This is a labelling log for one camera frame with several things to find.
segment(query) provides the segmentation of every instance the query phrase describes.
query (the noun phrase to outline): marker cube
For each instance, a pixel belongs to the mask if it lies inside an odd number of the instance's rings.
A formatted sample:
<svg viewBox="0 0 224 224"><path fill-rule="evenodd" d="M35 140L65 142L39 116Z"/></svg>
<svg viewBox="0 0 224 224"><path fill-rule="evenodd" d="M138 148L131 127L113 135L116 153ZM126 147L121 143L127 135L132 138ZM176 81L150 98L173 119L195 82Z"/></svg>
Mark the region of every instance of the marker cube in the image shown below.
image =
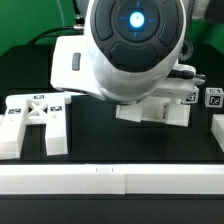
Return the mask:
<svg viewBox="0 0 224 224"><path fill-rule="evenodd" d="M206 107L222 108L223 97L224 93L222 88L206 88L205 92Z"/></svg>
<svg viewBox="0 0 224 224"><path fill-rule="evenodd" d="M194 87L194 94L189 97L188 99L183 99L182 104L194 104L198 103L198 98L199 98L199 89L197 86Z"/></svg>

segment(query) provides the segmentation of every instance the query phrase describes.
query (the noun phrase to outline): white 3d-printed part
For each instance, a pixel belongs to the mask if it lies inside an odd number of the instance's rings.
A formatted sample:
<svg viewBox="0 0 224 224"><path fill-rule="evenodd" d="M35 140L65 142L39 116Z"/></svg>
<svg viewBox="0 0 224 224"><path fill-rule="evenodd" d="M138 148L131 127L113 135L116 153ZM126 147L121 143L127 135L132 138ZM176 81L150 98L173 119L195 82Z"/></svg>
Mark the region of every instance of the white 3d-printed part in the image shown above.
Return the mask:
<svg viewBox="0 0 224 224"><path fill-rule="evenodd" d="M212 133L214 134L217 142L224 151L224 115L215 114L213 115L212 121Z"/></svg>
<svg viewBox="0 0 224 224"><path fill-rule="evenodd" d="M26 125L36 124L46 124L47 155L66 154L68 149L65 104L69 103L71 95L68 93L7 97L7 110L0 121L0 159L19 158Z"/></svg>

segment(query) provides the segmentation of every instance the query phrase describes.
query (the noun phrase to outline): white bar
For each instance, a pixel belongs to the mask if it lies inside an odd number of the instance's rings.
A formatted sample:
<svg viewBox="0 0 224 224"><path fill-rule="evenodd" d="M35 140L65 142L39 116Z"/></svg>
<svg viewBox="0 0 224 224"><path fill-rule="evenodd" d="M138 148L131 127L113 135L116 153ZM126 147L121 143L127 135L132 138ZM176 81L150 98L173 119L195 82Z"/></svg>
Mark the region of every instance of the white bar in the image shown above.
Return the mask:
<svg viewBox="0 0 224 224"><path fill-rule="evenodd" d="M219 195L224 165L1 165L0 183L0 194Z"/></svg>
<svg viewBox="0 0 224 224"><path fill-rule="evenodd" d="M0 126L0 159L20 157L26 129L24 116L27 111L26 99L15 101L7 108Z"/></svg>
<svg viewBox="0 0 224 224"><path fill-rule="evenodd" d="M48 102L45 134L48 156L68 153L64 101L64 97L56 96Z"/></svg>

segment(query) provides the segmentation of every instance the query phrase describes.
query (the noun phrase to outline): white bracket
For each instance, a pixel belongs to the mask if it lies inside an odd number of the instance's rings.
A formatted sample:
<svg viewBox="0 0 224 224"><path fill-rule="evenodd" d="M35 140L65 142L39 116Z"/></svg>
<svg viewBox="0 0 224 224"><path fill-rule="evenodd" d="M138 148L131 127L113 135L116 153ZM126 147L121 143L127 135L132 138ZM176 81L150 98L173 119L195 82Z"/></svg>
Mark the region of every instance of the white bracket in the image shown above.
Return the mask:
<svg viewBox="0 0 224 224"><path fill-rule="evenodd" d="M47 155L66 154L67 93L14 95L6 99L7 110L0 117L0 159L20 157L27 125L46 124Z"/></svg>
<svg viewBox="0 0 224 224"><path fill-rule="evenodd" d="M135 122L152 121L186 127L190 108L190 105L182 105L180 99L150 96L138 104L118 105L116 117Z"/></svg>

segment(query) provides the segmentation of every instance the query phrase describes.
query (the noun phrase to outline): white base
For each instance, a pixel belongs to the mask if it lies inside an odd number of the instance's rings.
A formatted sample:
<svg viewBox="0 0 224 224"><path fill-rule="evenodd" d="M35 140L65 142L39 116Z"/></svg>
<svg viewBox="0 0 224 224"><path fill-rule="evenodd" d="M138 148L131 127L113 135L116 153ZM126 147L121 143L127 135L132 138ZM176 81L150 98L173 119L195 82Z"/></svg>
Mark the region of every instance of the white base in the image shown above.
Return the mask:
<svg viewBox="0 0 224 224"><path fill-rule="evenodd" d="M223 165L0 166L0 194L224 194Z"/></svg>

